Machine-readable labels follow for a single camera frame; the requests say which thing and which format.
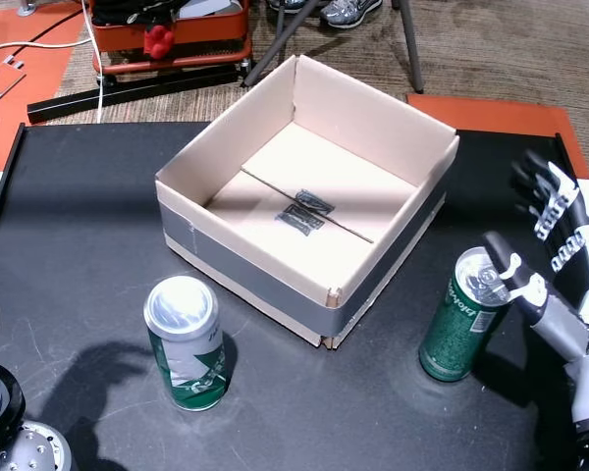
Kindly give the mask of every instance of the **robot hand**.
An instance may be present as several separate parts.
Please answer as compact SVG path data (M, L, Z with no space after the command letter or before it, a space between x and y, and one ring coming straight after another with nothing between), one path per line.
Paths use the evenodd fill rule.
M536 217L534 234L546 242L555 288L589 326L589 206L577 181L528 151L513 164L512 185Z
M528 267L498 233L484 235L485 247L526 322L567 363L575 383L571 407L579 445L579 468L589 469L589 329L576 310L540 274Z
M534 234L546 244L554 284L500 235L486 234L485 246L528 324L566 361L575 383L578 469L589 470L589 207L576 180L532 152L513 164L512 185L522 209L536 218Z

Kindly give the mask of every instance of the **soda can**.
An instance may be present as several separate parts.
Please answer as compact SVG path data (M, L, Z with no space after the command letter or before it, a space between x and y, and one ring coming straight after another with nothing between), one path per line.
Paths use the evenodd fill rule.
M508 306L509 292L486 249L465 251L419 347L423 369L440 381L464 378Z
M173 401L196 411L216 405L227 382L223 333L212 290L192 277L164 280L146 299L144 321Z

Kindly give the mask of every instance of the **tabletop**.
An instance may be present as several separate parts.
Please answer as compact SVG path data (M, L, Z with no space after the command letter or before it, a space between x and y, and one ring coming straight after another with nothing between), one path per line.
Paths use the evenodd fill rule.
M443 384L417 348L455 260L501 231L547 257L512 210L509 164L555 140L460 132L445 206L336 351L314 348L167 248L154 174L204 124L27 129L0 214L0 364L27 417L81 470L565 469L573 457L559 359L514 308L475 371ZM204 412L175 407L142 306L167 277L214 288L231 384Z

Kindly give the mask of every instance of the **black metal bar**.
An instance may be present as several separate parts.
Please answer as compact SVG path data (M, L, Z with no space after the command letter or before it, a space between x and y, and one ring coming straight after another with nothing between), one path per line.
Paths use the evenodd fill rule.
M218 66L198 71L180 72L168 76L145 78L103 87L103 106L117 105L128 101L176 93L178 91L220 85L238 81L240 73L236 66ZM75 93L51 100L31 103L27 106L28 119L32 124L69 116L98 106L99 89Z
M393 0L393 8L400 7L402 10L403 33L405 44L408 46L408 60L412 70L412 86L417 93L423 93L423 76L421 75L421 63L416 50L416 38L414 33L414 22L410 11L410 0Z
M282 47L286 44L288 39L295 33L296 29L311 15L320 0L308 0L300 12L296 14L293 20L286 26L286 29L275 37L273 44L268 48L266 54L262 56L257 65L249 72L244 79L243 84L246 86L254 85L259 79L259 75L268 67L268 64L273 60Z
M0 179L0 213L2 212L2 206L6 199L7 191L9 190L9 180L11 178L11 174L13 173L16 159L20 153L20 149L22 147L22 142L25 139L25 131L27 127L24 123L20 123L20 127L18 128L18 132L16 133L16 137L13 141L13 145L11 146L11 151L9 151L9 157L7 158L7 163L4 166L4 170L2 171L2 178Z
M286 0L279 0L279 11L277 12L277 28L275 36L284 32L284 17L286 16Z

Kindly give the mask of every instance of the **open cardboard box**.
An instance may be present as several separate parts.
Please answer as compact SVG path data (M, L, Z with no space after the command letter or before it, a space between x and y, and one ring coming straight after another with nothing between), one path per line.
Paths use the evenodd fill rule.
M168 245L335 348L441 207L455 130L291 57L157 174Z

